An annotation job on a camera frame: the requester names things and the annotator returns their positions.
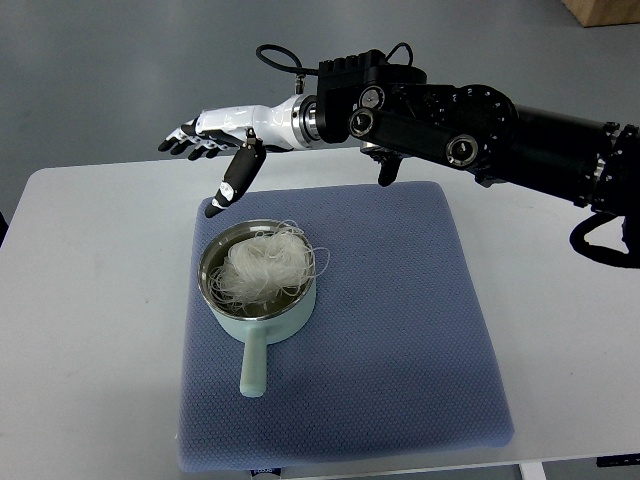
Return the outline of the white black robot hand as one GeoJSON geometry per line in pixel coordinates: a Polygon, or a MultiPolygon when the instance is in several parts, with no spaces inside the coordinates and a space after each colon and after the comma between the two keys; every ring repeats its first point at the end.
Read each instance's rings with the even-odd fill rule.
{"type": "Polygon", "coordinates": [[[212,218],[237,202],[249,189],[269,152],[289,152],[322,144],[316,126],[316,98],[295,94],[275,107],[249,105],[204,110],[171,132],[160,152],[188,158],[213,158],[235,152],[205,216],[212,218]]]}

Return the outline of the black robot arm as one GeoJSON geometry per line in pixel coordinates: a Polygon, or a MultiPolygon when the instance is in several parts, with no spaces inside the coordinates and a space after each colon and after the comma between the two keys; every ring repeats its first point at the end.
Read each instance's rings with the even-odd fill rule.
{"type": "Polygon", "coordinates": [[[639,130],[515,105],[481,84],[436,85],[412,63],[378,50],[284,71],[317,80],[316,100],[300,116],[305,133],[326,143],[359,139],[397,177],[404,157],[471,173],[482,186],[512,183],[589,207],[571,232],[580,255],[618,268],[639,265],[639,130]]]}

